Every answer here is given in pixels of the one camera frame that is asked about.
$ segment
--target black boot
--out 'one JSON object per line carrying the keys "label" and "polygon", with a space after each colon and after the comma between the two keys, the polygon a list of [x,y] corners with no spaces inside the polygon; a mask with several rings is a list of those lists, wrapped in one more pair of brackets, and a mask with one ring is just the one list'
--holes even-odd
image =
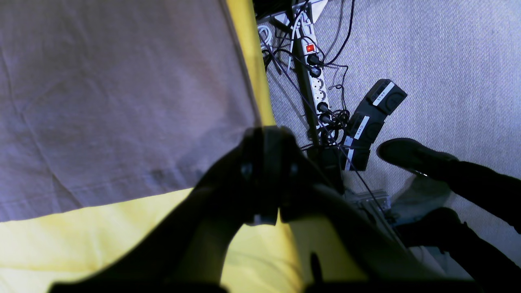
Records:
{"label": "black boot", "polygon": [[389,164],[435,180],[444,180],[450,162],[458,161],[451,154],[429,149],[410,138],[388,140],[378,147],[376,153]]}

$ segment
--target person's leg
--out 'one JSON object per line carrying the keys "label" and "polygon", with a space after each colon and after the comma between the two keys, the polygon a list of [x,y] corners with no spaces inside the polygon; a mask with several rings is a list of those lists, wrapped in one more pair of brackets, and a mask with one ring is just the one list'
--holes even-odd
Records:
{"label": "person's leg", "polygon": [[398,138],[378,147],[378,156],[384,161],[449,184],[452,191],[505,220],[521,233],[521,180],[501,175],[493,170],[460,162],[455,156],[437,152],[419,142]]}
{"label": "person's leg", "polygon": [[521,233],[521,180],[474,163],[451,162],[445,182],[452,191],[503,219]]}
{"label": "person's leg", "polygon": [[451,209],[442,207],[420,221],[396,227],[406,247],[435,246],[450,256],[486,291],[498,292],[515,286],[521,268],[501,251],[479,238],[461,223]]}

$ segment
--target red switch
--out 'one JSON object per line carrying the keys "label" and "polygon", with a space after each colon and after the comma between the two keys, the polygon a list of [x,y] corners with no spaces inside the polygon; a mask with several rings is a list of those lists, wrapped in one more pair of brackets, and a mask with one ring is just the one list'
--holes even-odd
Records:
{"label": "red switch", "polygon": [[310,45],[307,45],[306,46],[306,51],[309,53],[309,52],[313,52],[315,50],[315,46],[313,44],[310,44]]}

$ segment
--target white label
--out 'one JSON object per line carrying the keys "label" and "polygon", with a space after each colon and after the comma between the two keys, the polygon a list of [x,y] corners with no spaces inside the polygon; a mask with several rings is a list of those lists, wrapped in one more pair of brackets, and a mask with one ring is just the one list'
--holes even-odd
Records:
{"label": "white label", "polygon": [[355,150],[353,150],[353,149],[349,149],[349,151],[348,151],[348,160],[345,162],[346,170],[349,170],[349,168],[351,167],[351,164],[349,162],[353,162],[353,153],[354,152],[355,152]]}
{"label": "white label", "polygon": [[386,86],[385,89],[383,89],[382,93],[376,98],[376,100],[373,102],[373,105],[378,106],[380,102],[383,100],[384,97],[394,88],[394,83],[391,81],[390,84]]}
{"label": "white label", "polygon": [[356,131],[354,139],[359,139],[362,135],[362,131],[364,131],[365,125],[369,121],[369,116],[365,116],[362,120],[362,123],[360,123],[360,126],[358,127],[358,130]]}

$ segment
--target gray carpet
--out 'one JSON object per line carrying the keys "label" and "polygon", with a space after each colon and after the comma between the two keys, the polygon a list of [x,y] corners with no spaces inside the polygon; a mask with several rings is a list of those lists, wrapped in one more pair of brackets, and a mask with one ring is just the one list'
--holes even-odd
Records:
{"label": "gray carpet", "polygon": [[[350,10],[351,1],[330,1],[315,24],[318,44],[330,51],[326,60],[345,38]],[[410,173],[374,153],[380,143],[397,137],[521,178],[521,2],[358,1],[351,38],[336,63],[350,67],[344,84],[350,111],[380,78],[392,79],[409,94],[371,149],[362,176],[372,189],[397,197],[412,182]],[[342,72],[335,81],[334,70],[325,73],[331,86]],[[309,143],[299,117],[304,113],[300,96],[273,65],[268,80],[277,124],[291,128],[301,145]],[[340,91],[332,89],[329,99],[338,109]],[[352,173],[345,183],[364,191]],[[491,194],[490,200],[508,204],[505,194]],[[445,205],[521,264],[521,236],[513,228],[455,194]],[[449,275],[465,275],[451,260],[440,262]]]}

